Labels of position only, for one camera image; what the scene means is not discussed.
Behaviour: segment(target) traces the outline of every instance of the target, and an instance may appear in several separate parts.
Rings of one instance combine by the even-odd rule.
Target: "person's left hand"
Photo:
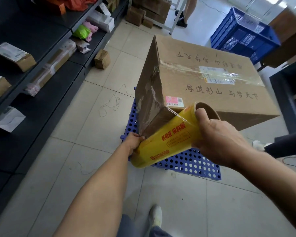
[[[126,139],[123,141],[123,144],[130,148],[129,155],[131,155],[139,144],[145,139],[144,136],[140,136],[134,132],[130,132]]]

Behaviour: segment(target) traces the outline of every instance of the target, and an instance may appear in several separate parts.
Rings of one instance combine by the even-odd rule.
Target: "black shoe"
[[[175,12],[175,15],[177,16],[178,15],[178,13],[179,13],[179,10],[176,10]],[[181,12],[181,15],[180,15],[180,18],[183,18],[184,17],[184,15],[183,15],[183,11]]]
[[[187,27],[187,23],[184,22],[184,18],[180,18],[176,25],[181,27]]]

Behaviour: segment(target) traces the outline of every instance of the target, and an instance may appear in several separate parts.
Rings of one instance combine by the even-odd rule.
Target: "green plastic bag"
[[[80,25],[77,30],[72,34],[74,37],[78,37],[81,40],[86,39],[90,34],[91,30],[84,25]]]

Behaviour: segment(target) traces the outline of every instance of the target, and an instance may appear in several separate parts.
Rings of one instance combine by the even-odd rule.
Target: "yellow roll of plastic wrap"
[[[218,114],[207,104],[199,102],[186,107],[161,127],[156,133],[143,141],[130,157],[137,168],[145,168],[158,161],[191,148],[192,143],[202,139],[197,125],[195,111],[204,108],[210,119],[219,119]]]

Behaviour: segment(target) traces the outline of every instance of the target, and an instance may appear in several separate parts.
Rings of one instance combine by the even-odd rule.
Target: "blue crate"
[[[239,24],[244,15],[244,12],[232,7],[210,37],[211,47],[247,56],[256,64],[274,48],[279,47],[280,41],[273,29],[262,22],[259,22],[254,31]]]
[[[135,101],[129,114],[129,119],[124,135],[121,135],[122,141],[131,131],[138,133]],[[219,165],[214,164],[209,159],[204,157],[197,148],[188,149],[177,155],[159,161],[152,166],[195,175],[197,177],[206,177],[213,180],[222,179]]]

